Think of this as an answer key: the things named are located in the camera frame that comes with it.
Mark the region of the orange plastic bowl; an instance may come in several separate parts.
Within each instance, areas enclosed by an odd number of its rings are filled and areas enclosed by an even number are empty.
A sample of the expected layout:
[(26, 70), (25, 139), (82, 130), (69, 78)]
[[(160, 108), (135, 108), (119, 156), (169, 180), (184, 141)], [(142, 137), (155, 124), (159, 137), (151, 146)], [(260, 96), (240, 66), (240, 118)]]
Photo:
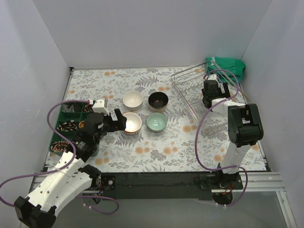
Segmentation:
[(127, 118), (125, 131), (136, 132), (141, 129), (142, 120), (138, 114), (128, 112), (123, 114), (123, 116)]

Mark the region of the plain white bowl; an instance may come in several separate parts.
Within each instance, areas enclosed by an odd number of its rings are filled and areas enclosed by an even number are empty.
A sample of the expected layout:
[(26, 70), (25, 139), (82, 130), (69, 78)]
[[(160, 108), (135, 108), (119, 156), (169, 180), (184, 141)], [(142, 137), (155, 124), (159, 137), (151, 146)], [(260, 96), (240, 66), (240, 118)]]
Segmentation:
[(123, 104), (129, 110), (137, 110), (143, 104), (143, 96), (138, 91), (130, 91), (123, 96)]

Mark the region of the pale green checked bowl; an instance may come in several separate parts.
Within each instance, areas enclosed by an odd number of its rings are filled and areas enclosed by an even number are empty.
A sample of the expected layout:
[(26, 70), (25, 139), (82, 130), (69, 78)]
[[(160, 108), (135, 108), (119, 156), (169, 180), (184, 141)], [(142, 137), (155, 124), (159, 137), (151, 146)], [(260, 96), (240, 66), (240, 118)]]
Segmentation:
[(148, 128), (153, 132), (160, 132), (167, 126), (168, 120), (162, 113), (152, 113), (146, 120)]

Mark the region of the beige gold dotted bowl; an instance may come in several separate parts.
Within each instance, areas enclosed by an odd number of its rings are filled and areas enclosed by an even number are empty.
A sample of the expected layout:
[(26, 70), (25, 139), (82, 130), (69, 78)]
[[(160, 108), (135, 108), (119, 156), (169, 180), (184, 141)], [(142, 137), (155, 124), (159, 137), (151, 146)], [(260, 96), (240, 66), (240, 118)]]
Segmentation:
[(148, 98), (148, 104), (151, 108), (160, 110), (168, 105), (169, 98), (163, 92), (152, 93)]

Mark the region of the white blue striped bowl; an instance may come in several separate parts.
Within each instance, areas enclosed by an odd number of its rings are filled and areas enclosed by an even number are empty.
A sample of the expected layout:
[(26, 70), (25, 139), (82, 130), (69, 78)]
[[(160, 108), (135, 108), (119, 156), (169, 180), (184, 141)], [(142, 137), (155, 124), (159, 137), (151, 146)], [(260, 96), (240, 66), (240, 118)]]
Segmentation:
[(136, 132), (124, 131), (124, 133), (125, 133), (126, 135), (135, 135), (135, 134), (139, 134), (140, 132), (141, 132), (141, 130), (138, 130), (138, 131), (136, 131)]

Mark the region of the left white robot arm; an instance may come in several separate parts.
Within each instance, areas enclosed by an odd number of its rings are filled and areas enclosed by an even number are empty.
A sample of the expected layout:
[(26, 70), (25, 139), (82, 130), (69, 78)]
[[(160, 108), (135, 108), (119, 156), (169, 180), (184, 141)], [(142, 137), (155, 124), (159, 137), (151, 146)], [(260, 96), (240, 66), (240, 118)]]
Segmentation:
[(50, 228), (59, 212), (82, 191), (96, 190), (101, 184), (101, 172), (86, 161), (98, 149), (107, 134), (123, 131), (126, 117), (115, 109), (117, 119), (110, 114), (90, 113), (79, 128), (52, 173), (26, 197), (14, 202), (17, 218), (29, 228)]

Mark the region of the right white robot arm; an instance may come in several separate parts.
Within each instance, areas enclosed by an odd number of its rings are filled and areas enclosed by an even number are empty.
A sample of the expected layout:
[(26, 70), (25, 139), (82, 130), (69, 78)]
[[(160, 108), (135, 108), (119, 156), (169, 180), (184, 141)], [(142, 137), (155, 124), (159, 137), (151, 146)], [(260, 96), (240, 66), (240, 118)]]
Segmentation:
[(264, 130), (256, 104), (242, 104), (230, 100), (227, 83), (222, 92), (216, 79), (204, 81), (202, 102), (212, 112), (227, 117), (230, 140), (224, 159), (215, 171), (215, 184), (225, 189), (239, 180), (239, 166), (251, 146), (264, 136)]

